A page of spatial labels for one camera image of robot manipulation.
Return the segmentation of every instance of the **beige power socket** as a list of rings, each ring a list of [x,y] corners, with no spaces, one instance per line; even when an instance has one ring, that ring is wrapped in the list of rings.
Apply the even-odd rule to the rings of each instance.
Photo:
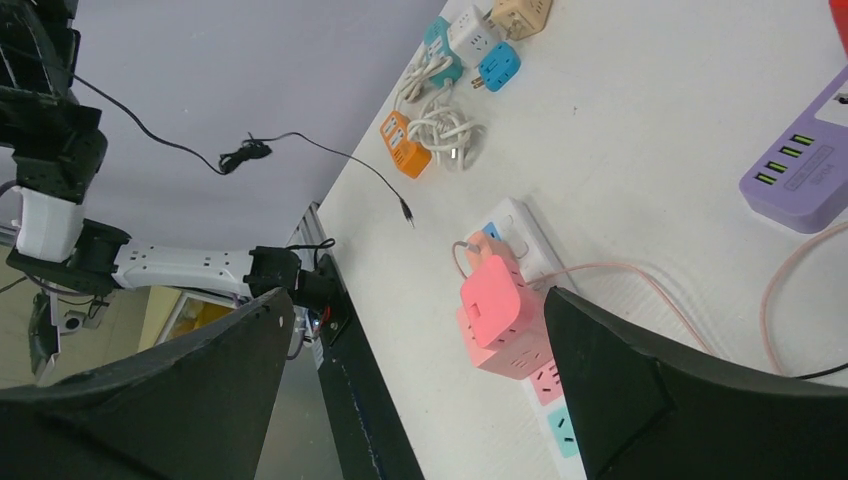
[[[521,40],[545,28],[553,0],[497,0],[492,21],[506,30],[511,40]]]

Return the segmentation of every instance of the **plug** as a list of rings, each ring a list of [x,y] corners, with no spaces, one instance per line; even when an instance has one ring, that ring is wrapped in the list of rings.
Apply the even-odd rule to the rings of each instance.
[[[445,70],[430,77],[430,82],[437,88],[445,86],[445,82],[450,80],[453,85],[462,77],[462,60],[450,48],[448,40],[448,30],[450,24],[442,17],[436,17],[436,20],[430,24],[427,31],[424,33],[424,45],[427,47],[425,58],[430,61],[432,58],[451,57],[453,63]]]
[[[512,250],[509,249],[507,244],[495,239],[493,236],[487,235],[483,231],[478,231],[471,235],[471,238],[468,239],[468,244],[477,247],[476,249],[469,248],[465,250],[465,258],[468,260],[468,264],[471,265],[472,271],[477,270],[492,255],[498,255],[513,262],[516,261]]]
[[[478,67],[480,76],[471,84],[474,88],[485,86],[491,92],[497,92],[518,73],[521,68],[521,59],[508,43],[499,43],[483,59]]]
[[[383,122],[380,135],[395,166],[408,177],[418,178],[430,164],[432,154],[420,143],[409,141],[409,119],[397,110]]]
[[[468,7],[448,29],[451,50],[470,68],[477,68],[498,42],[497,31],[475,5]]]
[[[497,0],[492,21],[506,30],[507,38],[521,40],[545,28],[553,0]]]

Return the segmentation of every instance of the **teal power socket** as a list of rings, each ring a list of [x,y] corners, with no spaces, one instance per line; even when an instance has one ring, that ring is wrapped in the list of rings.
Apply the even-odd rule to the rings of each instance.
[[[563,458],[580,453],[577,448],[577,437],[574,436],[574,426],[571,424],[571,416],[568,415],[568,407],[562,407],[548,415],[548,424],[554,432],[554,438],[557,440]]]
[[[477,67],[480,76],[471,84],[474,88],[485,85],[491,92],[497,92],[518,73],[521,68],[521,59],[518,53],[508,43],[499,43],[483,62]]]
[[[427,61],[431,58],[451,57],[453,63],[445,71],[440,72],[430,77],[430,81],[437,88],[445,86],[445,81],[450,80],[456,85],[456,82],[462,77],[462,61],[450,49],[448,42],[448,28],[450,23],[442,17],[436,17],[436,20],[430,24],[427,31],[424,33],[424,45],[427,47]]]

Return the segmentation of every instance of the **pink cube socket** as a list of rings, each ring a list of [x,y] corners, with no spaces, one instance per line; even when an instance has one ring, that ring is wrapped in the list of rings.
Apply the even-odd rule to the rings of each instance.
[[[482,348],[500,350],[531,327],[547,336],[542,298],[527,287],[513,260],[499,255],[487,258],[459,293]]]
[[[477,345],[464,307],[456,311],[456,320],[471,364],[480,370],[523,380],[553,359],[551,344],[546,336],[528,331],[501,350],[489,350]]]
[[[461,295],[457,322],[475,367],[521,380],[553,359],[542,297],[524,284],[513,260],[486,259]]]

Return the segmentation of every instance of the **blue power adapter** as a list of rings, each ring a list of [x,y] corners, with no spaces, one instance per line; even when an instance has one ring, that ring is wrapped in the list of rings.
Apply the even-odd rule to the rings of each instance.
[[[445,71],[440,72],[430,77],[430,81],[437,88],[442,88],[446,80],[452,81],[454,84],[462,77],[462,61],[450,49],[448,43],[448,29],[450,23],[442,17],[436,17],[436,20],[430,24],[427,31],[424,33],[424,45],[427,47],[427,61],[431,58],[451,57],[453,63]]]
[[[472,84],[474,88],[485,86],[489,91],[497,92],[518,73],[519,68],[521,68],[521,59],[518,58],[515,49],[508,43],[501,42],[477,67],[480,77]]]

